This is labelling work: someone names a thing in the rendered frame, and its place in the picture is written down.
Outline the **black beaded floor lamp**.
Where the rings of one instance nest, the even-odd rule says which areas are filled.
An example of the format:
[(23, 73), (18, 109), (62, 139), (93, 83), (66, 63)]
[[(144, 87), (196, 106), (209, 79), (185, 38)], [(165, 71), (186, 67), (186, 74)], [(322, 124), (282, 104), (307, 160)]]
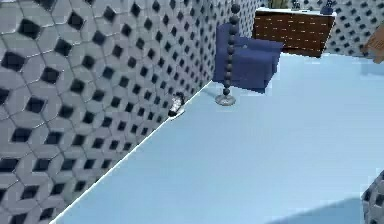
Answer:
[(226, 73), (224, 75), (224, 88), (221, 95), (215, 98), (215, 102), (221, 106), (232, 106), (235, 104), (236, 99), (230, 94), (232, 70), (233, 70), (233, 55), (235, 53), (236, 34), (238, 33), (237, 25), (239, 22), (238, 13), (240, 5), (235, 1), (231, 6), (232, 16), (229, 18), (230, 27), (228, 30), (228, 47), (226, 59)]

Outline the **brown wooden chest of drawers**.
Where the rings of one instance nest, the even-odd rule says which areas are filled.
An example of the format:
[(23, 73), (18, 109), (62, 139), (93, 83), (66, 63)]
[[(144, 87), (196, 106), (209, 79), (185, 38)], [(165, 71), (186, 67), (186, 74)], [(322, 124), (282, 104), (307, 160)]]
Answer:
[(257, 8), (252, 37), (283, 43), (283, 52), (320, 58), (337, 14), (319, 11)]

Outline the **dark blue pot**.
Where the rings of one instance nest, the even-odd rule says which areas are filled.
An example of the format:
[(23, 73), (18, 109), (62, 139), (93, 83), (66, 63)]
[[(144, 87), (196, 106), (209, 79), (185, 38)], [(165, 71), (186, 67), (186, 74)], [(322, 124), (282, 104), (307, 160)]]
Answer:
[(332, 5), (333, 1), (327, 0), (325, 5), (321, 8), (320, 13), (322, 15), (331, 15), (333, 13)]

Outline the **brown wooden furniture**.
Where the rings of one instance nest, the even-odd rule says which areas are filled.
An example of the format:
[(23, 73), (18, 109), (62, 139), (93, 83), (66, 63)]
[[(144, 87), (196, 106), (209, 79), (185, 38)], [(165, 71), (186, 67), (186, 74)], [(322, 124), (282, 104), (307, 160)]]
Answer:
[(373, 52), (374, 63), (380, 64), (384, 61), (384, 23), (375, 30), (361, 49), (363, 54), (367, 54), (369, 51)]

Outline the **small black white wall object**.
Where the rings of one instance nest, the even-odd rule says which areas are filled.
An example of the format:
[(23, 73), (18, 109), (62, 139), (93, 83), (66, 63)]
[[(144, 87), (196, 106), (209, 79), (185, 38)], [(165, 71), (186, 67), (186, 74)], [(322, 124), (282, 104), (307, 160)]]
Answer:
[(185, 96), (182, 92), (176, 92), (172, 98), (172, 106), (168, 111), (171, 118), (177, 117), (184, 112)]

